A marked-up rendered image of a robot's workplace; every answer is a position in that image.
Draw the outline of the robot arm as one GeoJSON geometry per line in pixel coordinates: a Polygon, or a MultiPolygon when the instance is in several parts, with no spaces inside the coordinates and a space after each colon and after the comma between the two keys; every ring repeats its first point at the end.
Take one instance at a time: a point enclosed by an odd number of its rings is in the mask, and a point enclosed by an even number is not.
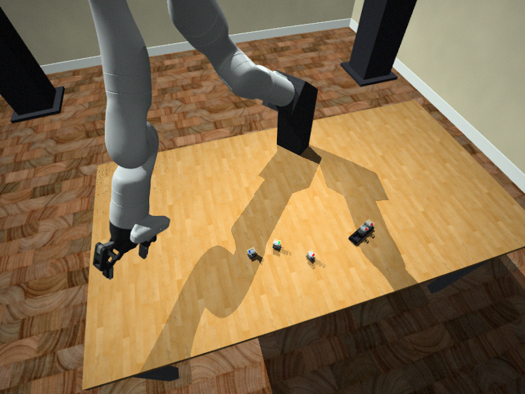
{"type": "MultiPolygon", "coordinates": [[[[158,133],[147,122],[152,103],[149,55],[126,0],[88,2],[107,95],[105,145],[118,164],[112,178],[109,219],[119,228],[132,229],[130,240],[142,243],[170,225],[168,217],[149,214],[159,146],[158,133]]],[[[255,65],[234,44],[217,0],[168,0],[168,12],[177,30],[208,58],[235,95],[281,107],[291,103],[293,84],[277,71],[255,65]]]]}

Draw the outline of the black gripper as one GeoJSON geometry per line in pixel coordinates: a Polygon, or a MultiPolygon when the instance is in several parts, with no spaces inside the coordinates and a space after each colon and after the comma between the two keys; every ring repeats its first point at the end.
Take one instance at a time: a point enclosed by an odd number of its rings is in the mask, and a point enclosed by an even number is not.
{"type": "MultiPolygon", "coordinates": [[[[136,248],[138,243],[134,243],[130,240],[132,229],[119,228],[111,223],[109,220],[109,231],[111,238],[107,243],[98,242],[95,245],[93,265],[100,271],[107,279],[113,278],[113,266],[116,261],[120,260],[123,254],[129,252],[129,250],[136,248]],[[113,249],[118,251],[118,254],[113,252],[113,249]],[[108,251],[109,250],[109,251],[108,251]],[[109,262],[109,258],[112,257],[109,262]]],[[[139,245],[139,256],[142,259],[146,259],[149,246],[152,242],[156,241],[156,236],[151,239],[140,243],[139,245]]]]}

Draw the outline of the clear relay with green button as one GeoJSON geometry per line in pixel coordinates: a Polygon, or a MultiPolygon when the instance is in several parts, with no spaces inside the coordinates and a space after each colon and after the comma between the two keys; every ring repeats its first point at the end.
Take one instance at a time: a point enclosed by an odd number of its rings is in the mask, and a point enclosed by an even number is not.
{"type": "Polygon", "coordinates": [[[272,248],[280,250],[281,247],[281,240],[277,240],[274,238],[274,241],[272,243],[272,248]]]}

